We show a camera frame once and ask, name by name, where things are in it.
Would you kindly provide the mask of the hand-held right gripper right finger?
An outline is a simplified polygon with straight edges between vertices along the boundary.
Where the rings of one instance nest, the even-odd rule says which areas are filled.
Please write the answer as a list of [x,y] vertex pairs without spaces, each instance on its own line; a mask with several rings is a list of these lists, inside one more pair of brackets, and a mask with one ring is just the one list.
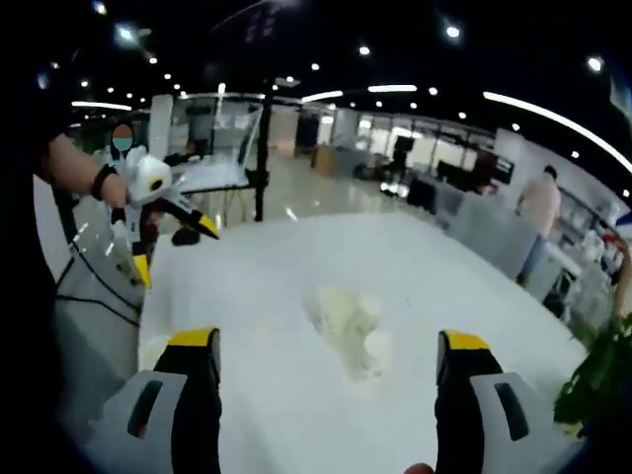
[[552,405],[481,338],[438,333],[436,387],[437,473],[543,473],[558,454]]

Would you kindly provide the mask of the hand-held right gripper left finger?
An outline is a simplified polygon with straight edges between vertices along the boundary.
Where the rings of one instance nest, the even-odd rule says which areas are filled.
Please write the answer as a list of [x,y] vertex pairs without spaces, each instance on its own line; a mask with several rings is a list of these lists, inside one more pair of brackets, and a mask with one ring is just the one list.
[[99,473],[219,473],[220,331],[171,337],[151,370],[130,378],[96,424]]

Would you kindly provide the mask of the person's left hand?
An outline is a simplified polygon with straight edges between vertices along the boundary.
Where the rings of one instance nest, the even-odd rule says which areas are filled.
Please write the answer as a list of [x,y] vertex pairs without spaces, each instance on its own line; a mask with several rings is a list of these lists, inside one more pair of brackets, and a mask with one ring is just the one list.
[[118,174],[110,174],[103,181],[101,195],[112,208],[123,208],[128,204],[128,189],[125,180]]

